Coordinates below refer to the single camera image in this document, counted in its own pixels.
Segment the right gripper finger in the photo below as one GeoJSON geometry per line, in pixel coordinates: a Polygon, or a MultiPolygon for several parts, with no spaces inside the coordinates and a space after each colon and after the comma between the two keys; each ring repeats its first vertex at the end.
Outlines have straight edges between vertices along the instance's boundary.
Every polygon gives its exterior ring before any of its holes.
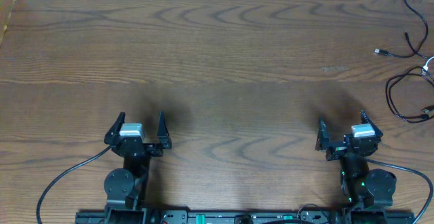
{"type": "Polygon", "coordinates": [[[371,127],[374,127],[374,123],[368,117],[368,114],[364,110],[361,110],[361,112],[360,112],[360,119],[361,119],[362,124],[369,124],[369,125],[371,125],[371,127]]]}
{"type": "Polygon", "coordinates": [[[330,136],[325,121],[320,117],[318,119],[318,133],[315,149],[317,151],[324,151],[329,147],[330,136]]]}

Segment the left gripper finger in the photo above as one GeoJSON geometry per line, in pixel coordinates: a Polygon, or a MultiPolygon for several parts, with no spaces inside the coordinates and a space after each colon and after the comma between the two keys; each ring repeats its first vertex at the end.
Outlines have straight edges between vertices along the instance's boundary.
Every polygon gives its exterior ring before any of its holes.
{"type": "Polygon", "coordinates": [[[108,132],[104,136],[104,143],[106,145],[118,145],[120,141],[120,131],[122,125],[125,123],[125,112],[120,112],[108,132]]]}
{"type": "Polygon", "coordinates": [[[172,140],[170,137],[170,133],[168,132],[167,129],[167,125],[165,122],[165,114],[163,111],[160,111],[159,113],[157,138],[163,149],[172,148],[172,140]]]}

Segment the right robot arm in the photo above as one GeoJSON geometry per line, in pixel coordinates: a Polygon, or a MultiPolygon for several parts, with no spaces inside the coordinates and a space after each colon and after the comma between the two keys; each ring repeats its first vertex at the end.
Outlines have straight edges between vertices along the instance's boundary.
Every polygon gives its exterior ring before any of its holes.
{"type": "Polygon", "coordinates": [[[386,170],[369,169],[367,157],[378,149],[383,133],[365,111],[361,123],[351,127],[341,141],[333,141],[325,120],[318,120],[315,149],[324,151],[327,161],[340,162],[340,184],[349,205],[336,211],[332,223],[386,223],[386,208],[393,205],[396,176],[386,170]]]}

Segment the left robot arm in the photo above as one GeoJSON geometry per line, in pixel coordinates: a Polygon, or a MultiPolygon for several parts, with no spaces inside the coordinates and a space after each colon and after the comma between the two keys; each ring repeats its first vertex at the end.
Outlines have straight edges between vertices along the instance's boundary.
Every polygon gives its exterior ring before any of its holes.
{"type": "Polygon", "coordinates": [[[150,162],[172,148],[165,114],[159,113],[157,142],[145,141],[140,123],[126,123],[121,112],[104,137],[111,151],[123,158],[123,166],[104,180],[106,192],[105,223],[160,223],[161,211],[145,203],[150,162]]]}

